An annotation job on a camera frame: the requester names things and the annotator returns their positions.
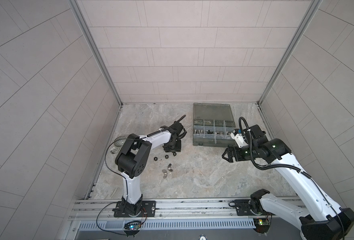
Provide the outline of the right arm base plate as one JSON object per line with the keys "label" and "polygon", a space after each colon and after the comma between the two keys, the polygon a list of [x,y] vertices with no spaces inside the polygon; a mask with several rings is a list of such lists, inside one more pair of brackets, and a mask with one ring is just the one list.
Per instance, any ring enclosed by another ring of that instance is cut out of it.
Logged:
{"label": "right arm base plate", "polygon": [[263,210],[253,211],[251,200],[232,200],[228,203],[228,205],[236,210],[237,216],[273,216],[272,213],[268,213]]}

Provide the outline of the silver wing nut pair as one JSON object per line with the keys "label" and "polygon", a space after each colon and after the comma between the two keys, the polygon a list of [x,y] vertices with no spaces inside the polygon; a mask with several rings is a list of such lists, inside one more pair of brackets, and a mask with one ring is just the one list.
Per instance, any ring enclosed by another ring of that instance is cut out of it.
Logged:
{"label": "silver wing nut pair", "polygon": [[173,172],[173,169],[172,169],[172,164],[169,164],[167,166],[167,169],[166,170],[162,170],[162,173],[163,173],[163,178],[166,179],[168,174],[169,173],[172,173]]}

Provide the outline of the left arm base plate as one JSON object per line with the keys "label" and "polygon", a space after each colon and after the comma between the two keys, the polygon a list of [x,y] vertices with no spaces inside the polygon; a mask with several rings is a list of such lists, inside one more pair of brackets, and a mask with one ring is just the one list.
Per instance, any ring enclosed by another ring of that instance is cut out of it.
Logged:
{"label": "left arm base plate", "polygon": [[156,201],[139,201],[137,204],[130,204],[125,200],[119,201],[114,211],[115,218],[135,218],[135,217],[154,217]]}

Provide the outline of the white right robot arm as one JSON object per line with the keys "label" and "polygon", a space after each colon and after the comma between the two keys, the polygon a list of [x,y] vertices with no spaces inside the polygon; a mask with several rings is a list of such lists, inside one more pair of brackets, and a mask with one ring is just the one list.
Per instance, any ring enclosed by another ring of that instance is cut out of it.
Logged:
{"label": "white right robot arm", "polygon": [[261,189],[250,197],[255,215],[274,214],[300,230],[303,240],[343,240],[354,225],[354,211],[342,208],[300,165],[292,150],[280,139],[268,140],[258,125],[234,129],[237,146],[222,157],[229,163],[250,161],[261,171],[277,170],[295,190],[304,207],[290,204]]}

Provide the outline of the green plastic organizer box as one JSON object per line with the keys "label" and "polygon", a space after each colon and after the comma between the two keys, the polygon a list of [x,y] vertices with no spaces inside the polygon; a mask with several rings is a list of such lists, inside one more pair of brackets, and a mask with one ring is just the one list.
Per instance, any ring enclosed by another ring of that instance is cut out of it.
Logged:
{"label": "green plastic organizer box", "polygon": [[193,145],[227,148],[236,146],[231,105],[194,103]]}

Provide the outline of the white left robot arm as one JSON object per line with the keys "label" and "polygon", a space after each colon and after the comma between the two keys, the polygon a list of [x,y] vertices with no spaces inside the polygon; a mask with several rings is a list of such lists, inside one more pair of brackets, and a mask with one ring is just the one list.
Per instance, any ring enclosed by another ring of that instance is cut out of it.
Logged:
{"label": "white left robot arm", "polygon": [[140,175],[144,171],[152,149],[162,146],[166,153],[174,156],[182,149],[182,139],[187,131],[181,124],[183,115],[169,127],[162,126],[159,130],[143,136],[131,134],[118,153],[115,164],[119,175],[123,177],[124,192],[118,208],[124,214],[136,217],[142,210],[142,193]]}

